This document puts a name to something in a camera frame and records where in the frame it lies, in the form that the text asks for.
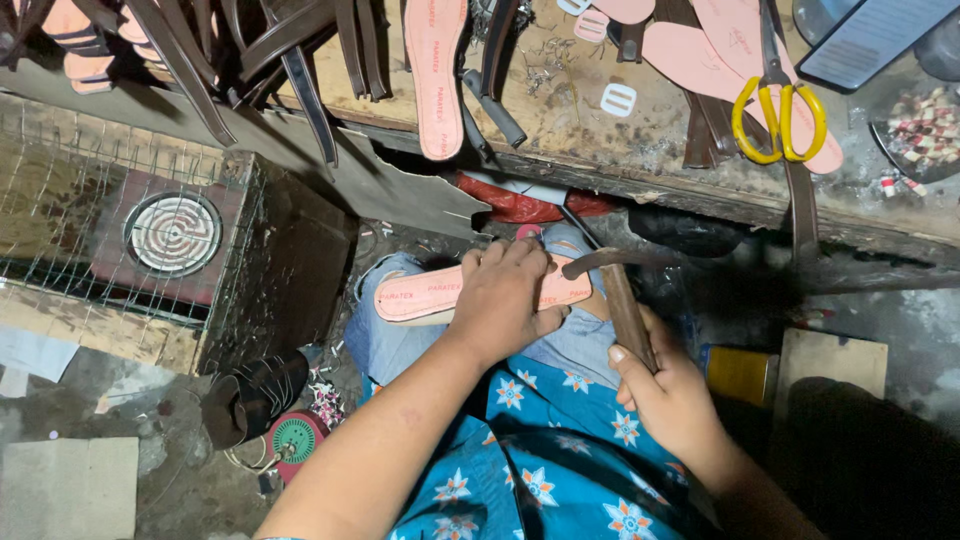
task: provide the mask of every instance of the dirty table surface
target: dirty table surface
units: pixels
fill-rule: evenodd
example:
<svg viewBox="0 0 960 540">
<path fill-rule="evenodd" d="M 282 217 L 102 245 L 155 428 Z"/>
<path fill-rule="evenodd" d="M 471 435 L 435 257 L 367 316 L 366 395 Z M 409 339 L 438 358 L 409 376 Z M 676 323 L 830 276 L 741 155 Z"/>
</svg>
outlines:
<svg viewBox="0 0 960 540">
<path fill-rule="evenodd" d="M 787 48 L 791 60 L 797 62 L 809 47 L 795 29 L 790 0 L 779 0 L 779 4 Z M 403 70 L 398 2 L 387 2 L 386 10 L 393 96 L 378 103 L 353 98 L 337 38 L 314 54 L 319 91 L 329 111 L 343 120 L 415 132 L 413 76 Z M 746 207 L 780 213 L 786 210 L 789 192 L 782 166 L 763 167 L 734 158 L 714 170 L 683 169 L 689 107 L 681 89 L 647 62 L 616 63 L 616 49 L 609 40 L 598 44 L 577 39 L 573 35 L 575 17 L 562 12 L 553 0 L 533 0 L 533 11 L 535 19 L 517 40 L 501 95 L 504 106 L 526 131 L 527 142 L 518 149 L 509 147 L 469 91 L 464 98 L 497 152 L 635 180 L 636 191 L 619 189 L 617 194 L 634 196 L 640 202 L 657 201 L 682 208 L 682 204 L 670 200 L 680 191 Z M 563 68 L 564 49 L 568 70 Z M 482 44 L 468 46 L 467 67 L 479 68 L 481 52 Z M 920 75 L 908 53 L 851 97 L 815 88 L 846 157 L 838 171 L 813 177 L 822 239 L 883 251 L 890 244 L 874 243 L 875 237 L 894 236 L 900 245 L 923 244 L 922 249 L 914 245 L 902 251 L 917 258 L 960 247 L 957 179 L 931 184 L 929 195 L 923 199 L 906 191 L 888 200 L 879 187 L 880 171 L 890 165 L 867 130 L 869 102 L 883 93 L 871 91 L 870 86 L 886 91 L 895 85 L 912 85 Z M 629 117 L 617 118 L 600 110 L 600 97 L 609 83 L 636 89 L 637 103 Z M 571 84 L 576 88 L 576 108 Z M 287 108 L 299 107 L 289 83 L 275 98 Z M 471 151 L 468 142 L 464 146 L 465 152 Z M 723 213 L 703 207 L 694 210 Z M 730 218 L 750 223 L 749 219 Z M 858 233 L 848 234 L 854 230 Z M 960 260 L 955 256 L 934 258 Z"/>
</svg>

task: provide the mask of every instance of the wooden box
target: wooden box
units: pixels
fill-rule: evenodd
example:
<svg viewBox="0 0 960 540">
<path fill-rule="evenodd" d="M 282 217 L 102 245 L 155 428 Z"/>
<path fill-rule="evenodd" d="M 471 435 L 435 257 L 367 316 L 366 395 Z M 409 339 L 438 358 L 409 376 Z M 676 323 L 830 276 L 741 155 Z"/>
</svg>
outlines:
<svg viewBox="0 0 960 540">
<path fill-rule="evenodd" d="M 257 154 L 0 95 L 0 324 L 226 370 L 326 335 L 356 227 Z"/>
</svg>

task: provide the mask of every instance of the yellow scissors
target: yellow scissors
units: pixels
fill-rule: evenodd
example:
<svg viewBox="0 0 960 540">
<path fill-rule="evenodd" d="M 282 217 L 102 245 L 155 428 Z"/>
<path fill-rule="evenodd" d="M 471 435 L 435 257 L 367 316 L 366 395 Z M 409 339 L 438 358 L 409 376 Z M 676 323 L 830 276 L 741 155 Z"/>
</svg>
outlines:
<svg viewBox="0 0 960 540">
<path fill-rule="evenodd" d="M 824 113 L 824 107 L 820 100 L 814 95 L 813 90 L 807 86 L 793 86 L 790 78 L 783 72 L 780 63 L 780 51 L 777 48 L 777 31 L 774 27 L 773 13 L 770 5 L 771 0 L 760 0 L 760 41 L 763 51 L 763 77 L 752 77 L 743 87 L 743 91 L 733 103 L 733 114 L 731 124 L 733 127 L 733 136 L 736 137 L 736 144 L 740 150 L 753 161 L 761 164 L 776 162 L 784 157 L 789 161 L 807 161 L 820 152 L 827 140 L 827 115 Z M 747 135 L 743 131 L 744 108 L 754 93 L 756 86 L 760 86 L 757 96 L 760 105 L 763 107 L 763 117 L 767 121 L 767 129 L 770 132 L 770 140 L 773 141 L 773 154 L 763 154 L 758 151 Z M 774 110 L 773 100 L 770 98 L 769 85 L 780 85 L 780 120 L 777 119 L 777 113 Z M 793 92 L 796 90 L 806 104 L 813 111 L 813 142 L 810 148 L 803 155 L 798 155 L 793 151 L 793 137 L 790 131 L 790 122 L 793 115 Z"/>
</svg>

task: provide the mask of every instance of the red plastic bag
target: red plastic bag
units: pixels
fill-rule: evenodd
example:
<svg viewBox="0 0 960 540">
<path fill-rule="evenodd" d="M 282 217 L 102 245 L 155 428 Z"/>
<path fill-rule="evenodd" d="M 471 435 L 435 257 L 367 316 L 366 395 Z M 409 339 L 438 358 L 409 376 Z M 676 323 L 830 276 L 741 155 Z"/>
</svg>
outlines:
<svg viewBox="0 0 960 540">
<path fill-rule="evenodd" d="M 457 172 L 457 187 L 475 199 L 493 207 L 491 218 L 502 223 L 544 223 L 560 221 L 564 217 L 555 205 L 508 191 L 502 187 L 484 184 Z M 580 217 L 604 215 L 616 208 L 613 197 L 595 195 L 592 191 L 570 189 L 566 205 Z"/>
</svg>

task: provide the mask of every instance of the hand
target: hand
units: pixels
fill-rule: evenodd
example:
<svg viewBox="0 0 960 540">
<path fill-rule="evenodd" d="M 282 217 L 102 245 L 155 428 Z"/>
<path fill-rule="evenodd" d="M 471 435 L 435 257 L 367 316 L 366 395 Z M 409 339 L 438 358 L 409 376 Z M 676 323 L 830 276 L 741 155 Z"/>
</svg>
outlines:
<svg viewBox="0 0 960 540">
<path fill-rule="evenodd" d="M 650 436 L 694 469 L 704 454 L 730 439 L 700 371 L 649 307 L 640 306 L 640 314 L 660 371 L 651 375 L 639 358 L 620 345 L 611 346 L 609 365 L 621 378 L 616 400 L 627 410 L 636 410 Z"/>
<path fill-rule="evenodd" d="M 537 285 L 548 267 L 556 265 L 549 262 L 535 238 L 513 243 L 497 240 L 486 252 L 468 251 L 464 255 L 464 287 L 444 339 L 459 340 L 467 351 L 477 354 L 486 371 L 558 329 L 570 307 L 535 312 Z"/>
</svg>

